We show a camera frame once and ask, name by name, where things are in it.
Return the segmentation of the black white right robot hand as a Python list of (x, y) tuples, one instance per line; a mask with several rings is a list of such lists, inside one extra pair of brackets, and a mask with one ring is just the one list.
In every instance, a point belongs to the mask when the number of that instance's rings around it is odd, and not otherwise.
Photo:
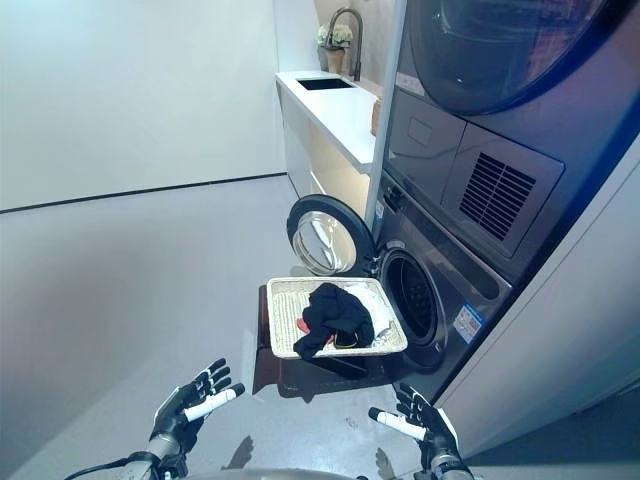
[(370, 407), (369, 418), (416, 440), (429, 458), (441, 455), (460, 457), (455, 432), (439, 409), (406, 383), (399, 384), (396, 398), (396, 413)]

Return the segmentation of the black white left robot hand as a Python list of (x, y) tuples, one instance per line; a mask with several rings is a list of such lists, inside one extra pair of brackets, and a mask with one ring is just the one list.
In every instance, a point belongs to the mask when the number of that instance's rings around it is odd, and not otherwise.
[(232, 385), (230, 373), (226, 359), (220, 358), (190, 382), (176, 387), (155, 413), (151, 439), (169, 436), (181, 454), (189, 453), (205, 419), (245, 392), (242, 383)]

